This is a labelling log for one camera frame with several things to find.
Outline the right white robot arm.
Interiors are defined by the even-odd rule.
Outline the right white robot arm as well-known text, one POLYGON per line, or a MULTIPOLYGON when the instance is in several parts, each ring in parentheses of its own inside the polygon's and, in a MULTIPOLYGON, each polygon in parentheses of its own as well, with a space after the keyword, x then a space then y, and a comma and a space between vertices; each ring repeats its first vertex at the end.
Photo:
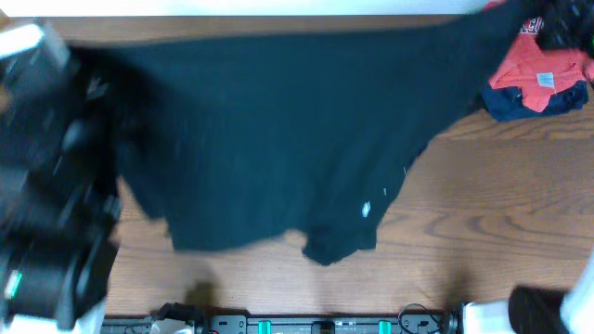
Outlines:
POLYGON ((506 299, 470 302, 444 321, 446 333, 593 334, 593 260, 569 290, 515 287, 506 299))

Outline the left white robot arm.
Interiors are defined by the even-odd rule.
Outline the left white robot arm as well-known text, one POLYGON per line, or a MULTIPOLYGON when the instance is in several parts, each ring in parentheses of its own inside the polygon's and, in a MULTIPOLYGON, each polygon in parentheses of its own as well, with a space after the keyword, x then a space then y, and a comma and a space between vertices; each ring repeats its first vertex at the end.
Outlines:
POLYGON ((110 86, 40 20, 1 31, 1 329, 97 333, 121 214, 110 86))

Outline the black t-shirt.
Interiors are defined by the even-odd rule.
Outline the black t-shirt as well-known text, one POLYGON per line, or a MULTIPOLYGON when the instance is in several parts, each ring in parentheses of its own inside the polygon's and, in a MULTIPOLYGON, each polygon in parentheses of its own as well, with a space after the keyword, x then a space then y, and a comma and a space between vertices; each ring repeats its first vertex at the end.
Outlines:
POLYGON ((465 115, 541 1, 443 25, 77 47, 123 113, 117 168, 179 251, 306 235, 371 250, 414 160, 465 115))

